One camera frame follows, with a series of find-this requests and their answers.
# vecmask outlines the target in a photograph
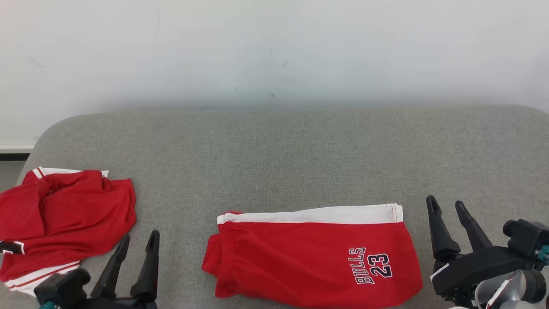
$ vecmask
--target folded red shorts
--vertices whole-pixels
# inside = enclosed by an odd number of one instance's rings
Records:
[[[303,308],[386,308],[421,290],[402,206],[226,213],[202,269],[215,295],[242,294]]]

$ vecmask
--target gray fabric surface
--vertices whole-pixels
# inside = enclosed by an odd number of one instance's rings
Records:
[[[424,280],[399,308],[449,308],[429,281],[425,198],[435,195],[463,252],[470,246],[453,210],[458,199],[505,245],[508,219],[549,223],[548,158],[549,117],[525,107],[153,112],[62,121],[38,140],[23,173],[108,169],[109,178],[131,178],[138,218],[117,292],[128,295],[149,233],[159,229],[160,309],[288,307],[214,297],[215,278],[200,266],[218,214],[388,202],[404,207]],[[88,292],[108,258],[84,261]],[[0,299],[1,308],[35,307],[5,287]]]

